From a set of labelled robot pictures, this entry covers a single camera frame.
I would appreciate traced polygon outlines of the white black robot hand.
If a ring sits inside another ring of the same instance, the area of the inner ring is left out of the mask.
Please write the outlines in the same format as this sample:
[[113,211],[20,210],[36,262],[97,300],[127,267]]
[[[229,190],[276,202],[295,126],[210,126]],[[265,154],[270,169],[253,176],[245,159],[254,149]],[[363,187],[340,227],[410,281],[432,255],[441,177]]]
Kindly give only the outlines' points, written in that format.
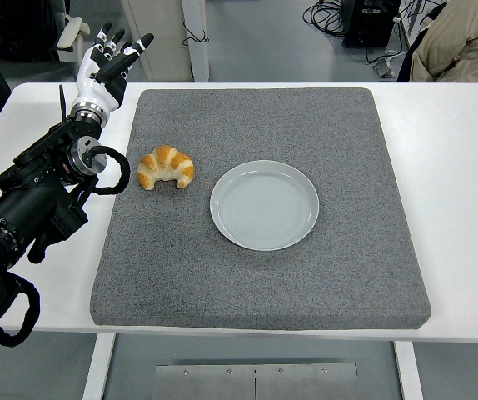
[[112,27],[105,22],[93,45],[84,53],[77,74],[77,97],[71,114],[92,113],[104,125],[112,112],[122,105],[131,66],[154,40],[148,33],[135,42],[121,42],[124,29],[109,37]]

